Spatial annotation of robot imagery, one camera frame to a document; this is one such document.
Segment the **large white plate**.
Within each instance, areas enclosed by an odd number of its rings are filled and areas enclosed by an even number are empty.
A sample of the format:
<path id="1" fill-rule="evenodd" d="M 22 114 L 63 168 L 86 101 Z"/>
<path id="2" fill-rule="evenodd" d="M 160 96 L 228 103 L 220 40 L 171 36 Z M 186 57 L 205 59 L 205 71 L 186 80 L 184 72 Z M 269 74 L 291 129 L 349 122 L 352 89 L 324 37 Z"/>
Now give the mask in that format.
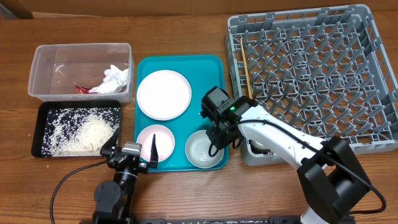
<path id="1" fill-rule="evenodd" d="M 192 99 L 188 80 L 173 70 L 158 70 L 146 76 L 137 88 L 136 100 L 148 117 L 167 121 L 185 112 Z"/>

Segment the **white cup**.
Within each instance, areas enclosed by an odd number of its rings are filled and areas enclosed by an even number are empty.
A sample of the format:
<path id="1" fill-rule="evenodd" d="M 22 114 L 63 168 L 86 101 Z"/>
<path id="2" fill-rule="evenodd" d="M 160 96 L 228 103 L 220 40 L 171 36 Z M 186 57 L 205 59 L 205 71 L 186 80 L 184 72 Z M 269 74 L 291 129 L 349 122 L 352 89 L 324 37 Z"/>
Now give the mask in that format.
<path id="1" fill-rule="evenodd" d="M 251 146 L 251 151 L 254 154 L 272 154 L 272 151 L 270 149 L 266 148 L 264 145 L 256 141 L 250 140 L 249 144 Z"/>

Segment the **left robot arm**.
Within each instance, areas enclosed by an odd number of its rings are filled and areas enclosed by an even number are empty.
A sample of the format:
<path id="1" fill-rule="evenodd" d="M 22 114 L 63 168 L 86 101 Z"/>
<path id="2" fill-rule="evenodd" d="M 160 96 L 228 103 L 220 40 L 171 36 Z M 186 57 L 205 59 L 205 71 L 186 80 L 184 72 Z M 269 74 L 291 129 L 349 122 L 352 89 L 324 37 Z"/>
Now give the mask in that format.
<path id="1" fill-rule="evenodd" d="M 107 164 L 114 169 L 113 180 L 100 183 L 94 192 L 96 208 L 92 216 L 92 223 L 138 223 L 137 218 L 130 214 L 130 206 L 138 174 L 147 174 L 150 168 L 157 168 L 159 156 L 155 144 L 156 135 L 152 136 L 150 159 L 141 161 L 142 145 L 127 142 L 123 147 L 116 145 L 120 134 L 117 129 L 114 134 L 101 146 L 100 154 L 106 159 L 95 164 L 78 168 L 67 174 L 56 186 L 50 200 L 50 221 L 55 223 L 53 206 L 55 197 L 62 184 L 73 174 L 92 167 Z"/>

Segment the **red sauce packet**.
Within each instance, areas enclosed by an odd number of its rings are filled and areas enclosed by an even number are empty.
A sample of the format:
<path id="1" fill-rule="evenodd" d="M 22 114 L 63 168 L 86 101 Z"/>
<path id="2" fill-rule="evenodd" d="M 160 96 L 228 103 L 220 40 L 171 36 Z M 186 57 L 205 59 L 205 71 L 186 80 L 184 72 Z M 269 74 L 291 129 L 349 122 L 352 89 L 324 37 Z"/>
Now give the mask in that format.
<path id="1" fill-rule="evenodd" d="M 78 86 L 78 85 L 76 85 L 75 87 L 76 87 L 76 92 L 78 94 L 89 94 L 90 93 L 90 89 L 89 88 L 85 88 L 85 87 Z"/>

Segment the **grey bowl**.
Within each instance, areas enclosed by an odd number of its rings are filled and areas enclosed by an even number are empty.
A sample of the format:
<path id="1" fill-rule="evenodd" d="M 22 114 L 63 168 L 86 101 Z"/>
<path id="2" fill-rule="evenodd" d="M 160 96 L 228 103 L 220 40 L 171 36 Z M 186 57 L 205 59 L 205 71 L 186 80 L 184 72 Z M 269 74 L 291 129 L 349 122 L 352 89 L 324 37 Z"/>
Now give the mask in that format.
<path id="1" fill-rule="evenodd" d="M 185 153 L 189 162 L 201 169 L 216 166 L 223 158 L 224 150 L 219 150 L 214 157 L 209 156 L 211 141 L 205 130 L 193 133 L 185 144 Z"/>

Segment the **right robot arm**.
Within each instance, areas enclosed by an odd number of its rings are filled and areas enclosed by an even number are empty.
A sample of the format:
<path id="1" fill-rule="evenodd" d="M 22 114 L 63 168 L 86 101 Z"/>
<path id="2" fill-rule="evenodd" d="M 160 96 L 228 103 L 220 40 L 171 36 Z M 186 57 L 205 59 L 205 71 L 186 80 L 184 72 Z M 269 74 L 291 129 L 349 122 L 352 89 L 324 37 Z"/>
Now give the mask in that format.
<path id="1" fill-rule="evenodd" d="M 387 202 L 365 173 L 349 144 L 303 133 L 278 120 L 249 97 L 237 100 L 214 86 L 201 100 L 211 157 L 243 139 L 271 150 L 296 171 L 309 208 L 295 223 L 354 223 L 355 214 L 383 212 Z"/>

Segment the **pink bowl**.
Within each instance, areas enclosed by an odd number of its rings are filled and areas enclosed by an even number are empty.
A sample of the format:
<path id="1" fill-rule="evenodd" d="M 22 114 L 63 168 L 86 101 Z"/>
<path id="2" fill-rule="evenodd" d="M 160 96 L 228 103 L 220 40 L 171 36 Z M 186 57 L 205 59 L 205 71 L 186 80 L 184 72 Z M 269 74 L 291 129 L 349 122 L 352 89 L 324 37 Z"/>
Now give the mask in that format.
<path id="1" fill-rule="evenodd" d="M 149 162 L 153 135 L 155 135 L 158 161 L 165 161 L 174 151 L 175 138 L 171 130 L 159 124 L 148 126 L 139 133 L 136 142 L 142 145 L 141 158 Z"/>

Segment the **wooden chopstick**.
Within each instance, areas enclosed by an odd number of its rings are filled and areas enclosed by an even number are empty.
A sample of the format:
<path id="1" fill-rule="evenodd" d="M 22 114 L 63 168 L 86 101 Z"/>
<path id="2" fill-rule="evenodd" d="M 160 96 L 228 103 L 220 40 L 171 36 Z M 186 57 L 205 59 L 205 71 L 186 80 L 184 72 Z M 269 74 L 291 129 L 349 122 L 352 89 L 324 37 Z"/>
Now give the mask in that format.
<path id="1" fill-rule="evenodd" d="M 248 65 L 247 65 L 247 61 L 246 61 L 246 54 L 245 54 L 245 49 L 244 49 L 244 39 L 243 38 L 241 38 L 240 44 L 241 44 L 241 53 L 242 53 L 243 64 L 244 64 L 244 72 L 245 72 L 245 77 L 246 77 L 246 85 L 248 88 L 248 97 L 250 99 L 253 99 L 251 82 L 250 82 L 251 80 L 250 80 L 250 76 L 249 76 L 249 72 L 248 72 Z"/>

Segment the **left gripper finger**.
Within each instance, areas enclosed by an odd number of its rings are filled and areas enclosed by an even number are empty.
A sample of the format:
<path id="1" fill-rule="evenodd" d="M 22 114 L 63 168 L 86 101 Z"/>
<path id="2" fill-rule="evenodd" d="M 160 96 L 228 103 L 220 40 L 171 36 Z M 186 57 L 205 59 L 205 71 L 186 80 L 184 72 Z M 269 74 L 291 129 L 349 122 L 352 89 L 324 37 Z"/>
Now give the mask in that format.
<path id="1" fill-rule="evenodd" d="M 152 144 L 151 144 L 151 149 L 150 149 L 150 161 L 149 161 L 149 167 L 150 168 L 157 168 L 158 161 L 159 161 L 159 156 L 158 156 L 157 146 L 156 146 L 155 140 L 156 140 L 155 134 L 153 134 Z"/>
<path id="2" fill-rule="evenodd" d="M 101 146 L 100 154 L 102 156 L 111 156 L 118 147 L 120 137 L 120 128 L 117 128 L 112 136 Z"/>

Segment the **white napkin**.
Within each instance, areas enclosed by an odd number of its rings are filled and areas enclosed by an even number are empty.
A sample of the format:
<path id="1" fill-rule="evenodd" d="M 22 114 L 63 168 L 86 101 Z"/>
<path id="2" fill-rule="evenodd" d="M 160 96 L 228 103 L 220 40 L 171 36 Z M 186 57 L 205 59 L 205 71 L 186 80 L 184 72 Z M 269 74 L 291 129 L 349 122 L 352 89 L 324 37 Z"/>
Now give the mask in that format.
<path id="1" fill-rule="evenodd" d="M 129 69 L 120 70 L 115 65 L 110 65 L 109 69 L 104 71 L 105 77 L 101 85 L 89 90 L 89 93 L 117 93 L 127 85 Z"/>

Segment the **rice grains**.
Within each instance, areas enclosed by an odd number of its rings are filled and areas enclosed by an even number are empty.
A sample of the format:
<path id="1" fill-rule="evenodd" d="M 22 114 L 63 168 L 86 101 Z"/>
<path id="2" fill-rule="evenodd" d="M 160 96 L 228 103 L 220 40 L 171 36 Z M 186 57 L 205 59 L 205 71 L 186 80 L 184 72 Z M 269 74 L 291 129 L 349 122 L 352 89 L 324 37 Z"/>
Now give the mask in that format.
<path id="1" fill-rule="evenodd" d="M 98 156 L 120 122 L 121 108 L 51 109 L 40 153 L 44 157 Z"/>

